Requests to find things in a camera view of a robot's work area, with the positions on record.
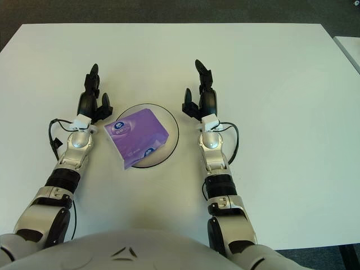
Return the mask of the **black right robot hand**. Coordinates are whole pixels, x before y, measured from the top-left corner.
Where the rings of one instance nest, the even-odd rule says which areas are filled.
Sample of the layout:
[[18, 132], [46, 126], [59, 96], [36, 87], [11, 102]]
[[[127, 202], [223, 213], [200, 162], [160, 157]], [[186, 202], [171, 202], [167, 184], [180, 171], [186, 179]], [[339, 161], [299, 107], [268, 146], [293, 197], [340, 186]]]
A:
[[199, 104], [197, 105], [192, 101], [191, 90], [187, 88], [184, 95], [184, 103], [182, 104], [182, 111], [189, 117], [201, 121], [205, 116], [211, 114], [217, 115], [217, 94], [212, 88], [212, 71], [208, 70], [198, 59], [195, 60], [195, 68], [199, 73], [200, 79]]

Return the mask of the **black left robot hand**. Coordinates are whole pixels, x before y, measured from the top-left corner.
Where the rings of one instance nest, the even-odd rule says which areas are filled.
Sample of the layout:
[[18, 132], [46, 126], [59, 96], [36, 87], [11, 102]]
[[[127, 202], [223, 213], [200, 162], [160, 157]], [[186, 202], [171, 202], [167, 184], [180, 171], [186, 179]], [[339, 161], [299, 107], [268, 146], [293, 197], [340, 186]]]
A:
[[84, 115], [91, 119], [91, 124], [99, 120], [105, 120], [113, 113], [113, 107], [110, 106], [110, 100], [107, 93], [102, 95], [102, 105], [97, 105], [97, 99], [100, 95], [100, 76], [98, 74], [98, 65], [94, 64], [89, 74], [85, 76], [85, 91], [80, 95], [77, 114]]

